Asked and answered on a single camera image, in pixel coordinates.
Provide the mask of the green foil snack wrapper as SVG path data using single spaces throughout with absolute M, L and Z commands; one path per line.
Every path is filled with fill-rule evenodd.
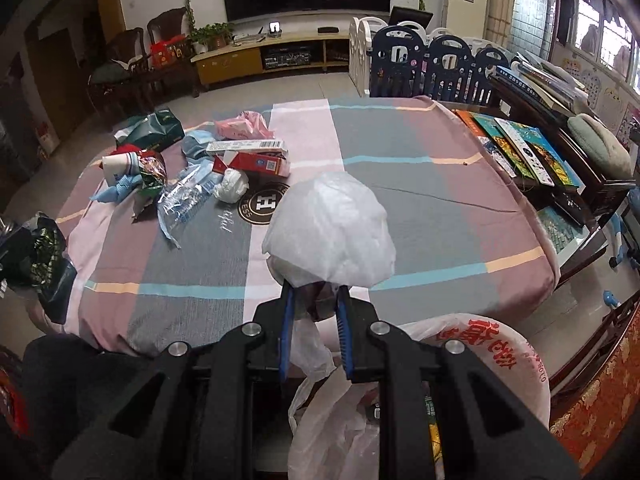
M 134 206 L 132 206 L 134 220 L 157 202 L 167 184 L 167 169 L 160 153 L 142 151 L 137 153 L 137 156 L 137 177 L 141 178 L 141 182 L 134 192 Z

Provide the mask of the colourful picture books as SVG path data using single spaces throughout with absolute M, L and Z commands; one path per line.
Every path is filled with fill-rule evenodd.
M 549 188 L 582 188 L 582 180 L 538 128 L 468 110 L 454 112 L 510 177 Z

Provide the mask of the potted green plant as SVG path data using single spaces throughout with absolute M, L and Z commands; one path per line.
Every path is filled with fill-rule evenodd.
M 227 22 L 207 24 L 203 27 L 194 29 L 191 39 L 206 47 L 207 50 L 213 51 L 232 43 L 233 25 Z

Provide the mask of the wooden tv cabinet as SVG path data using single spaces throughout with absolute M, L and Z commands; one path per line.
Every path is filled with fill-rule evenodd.
M 348 70 L 349 36 L 347 32 L 260 35 L 195 55 L 191 63 L 205 89 L 230 81 L 306 70 Z

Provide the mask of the light blue knotted wrapper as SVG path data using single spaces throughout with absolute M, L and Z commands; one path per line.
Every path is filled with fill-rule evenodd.
M 122 176 L 114 185 L 110 185 L 108 188 L 104 188 L 104 190 L 93 194 L 90 200 L 102 204 L 120 204 L 140 185 L 142 185 L 142 177 L 140 174 L 136 176 Z

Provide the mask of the red cardboard box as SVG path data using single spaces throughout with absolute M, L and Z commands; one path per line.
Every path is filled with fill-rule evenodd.
M 227 169 L 279 178 L 287 178 L 291 173 L 290 163 L 285 158 L 251 152 L 225 151 L 216 155 L 213 172 L 224 174 Z

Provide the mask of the red gold patterned sofa cushion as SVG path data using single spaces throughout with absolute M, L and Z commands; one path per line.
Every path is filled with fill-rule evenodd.
M 559 409 L 550 430 L 586 476 L 608 454 L 638 406 L 639 313 L 634 312 L 604 363 Z

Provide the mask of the grey green cushion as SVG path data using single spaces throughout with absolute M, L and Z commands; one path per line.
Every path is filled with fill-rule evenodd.
M 634 167 L 626 148 L 597 119 L 578 114 L 567 119 L 567 128 L 572 139 L 605 177 L 626 180 L 634 176 Z

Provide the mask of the dark wooden coffee table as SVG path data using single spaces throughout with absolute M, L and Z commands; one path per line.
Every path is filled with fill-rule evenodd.
M 631 190 L 633 180 L 606 180 L 567 134 L 567 118 L 521 88 L 491 77 L 490 97 L 484 102 L 446 102 L 472 132 L 491 140 L 515 172 L 514 182 L 539 210 L 552 208 L 562 226 L 581 236 L 565 247 L 558 259 L 560 282 L 600 258 L 606 247 L 605 225 Z

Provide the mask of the striped white paper cup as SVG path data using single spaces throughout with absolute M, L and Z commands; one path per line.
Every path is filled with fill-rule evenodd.
M 122 177 L 140 174 L 137 152 L 103 156 L 101 159 L 104 179 L 109 186 L 115 185 Z

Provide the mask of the clear printed plastic bag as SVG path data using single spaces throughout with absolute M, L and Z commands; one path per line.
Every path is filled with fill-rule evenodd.
M 214 162 L 203 158 L 189 164 L 160 193 L 157 201 L 157 220 L 160 232 L 177 249 L 186 224 L 213 195 L 222 174 L 214 171 Z

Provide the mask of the red gift box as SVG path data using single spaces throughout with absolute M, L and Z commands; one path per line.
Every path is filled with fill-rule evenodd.
M 154 70 L 161 70 L 192 56 L 192 44 L 186 35 L 178 35 L 169 40 L 151 44 L 151 58 Z

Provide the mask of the striped pink grey tablecloth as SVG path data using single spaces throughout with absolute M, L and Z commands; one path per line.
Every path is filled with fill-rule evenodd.
M 209 344 L 277 297 L 270 257 L 349 284 L 405 324 L 448 313 L 513 323 L 560 278 L 535 209 L 455 114 L 427 98 L 298 101 L 266 110 L 284 182 L 248 205 L 208 198 L 173 238 L 132 200 L 100 203 L 99 164 L 58 224 L 77 275 L 63 333 L 154 354 Z

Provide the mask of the pink wrapper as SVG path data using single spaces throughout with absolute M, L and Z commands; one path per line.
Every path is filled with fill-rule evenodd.
M 274 133 L 268 128 L 264 116 L 254 110 L 243 110 L 238 116 L 217 120 L 217 133 L 224 139 L 233 141 L 273 139 Z

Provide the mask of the light blue face mask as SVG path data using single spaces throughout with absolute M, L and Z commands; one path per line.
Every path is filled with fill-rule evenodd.
M 198 160 L 206 157 L 208 144 L 216 140 L 216 136 L 207 130 L 190 130 L 182 139 L 182 154 L 187 160 Z

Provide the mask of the navy white baby fence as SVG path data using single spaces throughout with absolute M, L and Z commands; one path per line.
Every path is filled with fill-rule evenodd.
M 350 19 L 349 77 L 360 96 L 370 94 L 372 79 L 384 76 L 382 70 L 374 72 L 371 64 L 378 56 L 373 50 L 373 39 L 387 26 L 386 21 L 374 16 Z M 419 92 L 437 101 L 489 105 L 492 87 L 488 73 L 498 66 L 508 68 L 514 58 L 512 53 L 489 40 L 460 38 L 446 27 L 428 32 L 415 21 L 394 25 L 385 37 L 393 36 L 423 41 Z

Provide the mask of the white plastic bag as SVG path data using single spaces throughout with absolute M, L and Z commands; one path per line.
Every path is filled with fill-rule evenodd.
M 262 241 L 271 275 L 295 290 L 291 361 L 314 379 L 334 370 L 316 323 L 333 314 L 338 289 L 371 288 L 395 273 L 387 212 L 345 171 L 298 182 L 284 194 Z

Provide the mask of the white tissue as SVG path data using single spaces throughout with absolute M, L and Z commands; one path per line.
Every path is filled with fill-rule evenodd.
M 237 203 L 250 188 L 250 181 L 242 170 L 224 170 L 222 180 L 213 188 L 213 196 L 225 204 Z

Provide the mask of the dark green tissue pack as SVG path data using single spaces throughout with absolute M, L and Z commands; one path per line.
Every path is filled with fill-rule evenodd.
M 182 123 L 169 108 L 132 116 L 114 133 L 116 146 L 133 145 L 140 150 L 162 152 L 184 138 Z

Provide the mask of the white toothpaste box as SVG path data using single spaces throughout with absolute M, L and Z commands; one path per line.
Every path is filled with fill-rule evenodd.
M 288 148 L 278 139 L 212 141 L 206 145 L 205 151 L 210 156 L 224 152 L 243 152 L 288 157 Z

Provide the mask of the dark green bag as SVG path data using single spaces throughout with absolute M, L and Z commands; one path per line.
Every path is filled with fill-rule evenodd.
M 1 298 L 34 292 L 47 318 L 63 325 L 77 271 L 56 222 L 42 212 L 18 224 L 1 217 Z

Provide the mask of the white bin with plastic liner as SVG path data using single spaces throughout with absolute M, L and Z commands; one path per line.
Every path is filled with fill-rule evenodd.
M 544 363 L 516 330 L 455 313 L 352 323 L 354 372 L 306 378 L 290 409 L 292 479 L 553 479 Z

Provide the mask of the small red snack packet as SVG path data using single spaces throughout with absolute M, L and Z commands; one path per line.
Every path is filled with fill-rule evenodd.
M 110 155 L 120 158 L 126 157 L 126 159 L 132 162 L 140 158 L 155 157 L 157 156 L 157 152 L 153 150 L 142 150 L 142 148 L 138 148 L 134 144 L 122 144 L 118 148 L 115 148 Z

